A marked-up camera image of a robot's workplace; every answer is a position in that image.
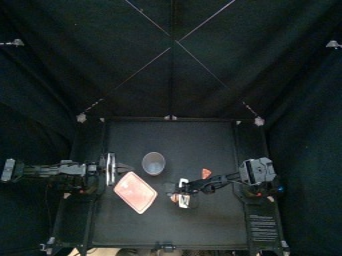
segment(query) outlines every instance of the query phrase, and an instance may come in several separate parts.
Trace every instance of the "cable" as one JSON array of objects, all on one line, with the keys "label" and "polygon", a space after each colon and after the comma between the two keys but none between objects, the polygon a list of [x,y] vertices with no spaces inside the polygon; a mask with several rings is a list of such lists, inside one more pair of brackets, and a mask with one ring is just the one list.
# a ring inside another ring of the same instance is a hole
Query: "cable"
[{"label": "cable", "polygon": [[99,249],[99,248],[94,248],[94,251],[92,251],[92,252],[87,252],[87,254],[95,253],[98,249]]},{"label": "cable", "polygon": [[92,251],[92,252],[88,252],[88,251],[87,251],[87,255],[95,253],[95,251],[96,251],[98,249],[99,249],[99,248],[94,248],[94,251]]},{"label": "cable", "polygon": [[48,186],[50,184],[47,184],[47,187],[46,187],[46,206],[48,211],[48,233],[52,234],[52,218],[51,218],[51,210],[48,206]]}]

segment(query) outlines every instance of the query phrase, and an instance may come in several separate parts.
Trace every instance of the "black curtain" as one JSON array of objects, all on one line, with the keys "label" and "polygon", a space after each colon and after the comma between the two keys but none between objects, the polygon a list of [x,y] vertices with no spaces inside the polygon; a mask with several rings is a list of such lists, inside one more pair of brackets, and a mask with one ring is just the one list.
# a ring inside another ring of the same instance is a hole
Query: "black curtain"
[{"label": "black curtain", "polygon": [[[0,41],[8,42],[20,36],[1,14]],[[29,47],[0,48],[0,173],[8,158],[27,164],[68,159],[74,119],[54,83]],[[59,194],[44,181],[0,183],[0,202],[0,255],[38,255]]]},{"label": "black curtain", "polygon": [[322,52],[269,116],[271,158],[286,185],[283,228],[294,255],[342,251],[342,52]]}]

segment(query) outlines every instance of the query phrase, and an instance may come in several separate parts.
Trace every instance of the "black fabric enclosure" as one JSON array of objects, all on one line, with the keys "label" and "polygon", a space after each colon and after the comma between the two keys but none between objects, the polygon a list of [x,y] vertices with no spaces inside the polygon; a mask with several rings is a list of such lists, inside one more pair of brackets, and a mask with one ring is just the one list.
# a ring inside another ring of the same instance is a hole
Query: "black fabric enclosure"
[{"label": "black fabric enclosure", "polygon": [[[0,173],[79,155],[100,118],[261,117],[291,255],[341,255],[341,24],[339,0],[1,0]],[[42,255],[59,198],[0,183],[1,255]]]}]

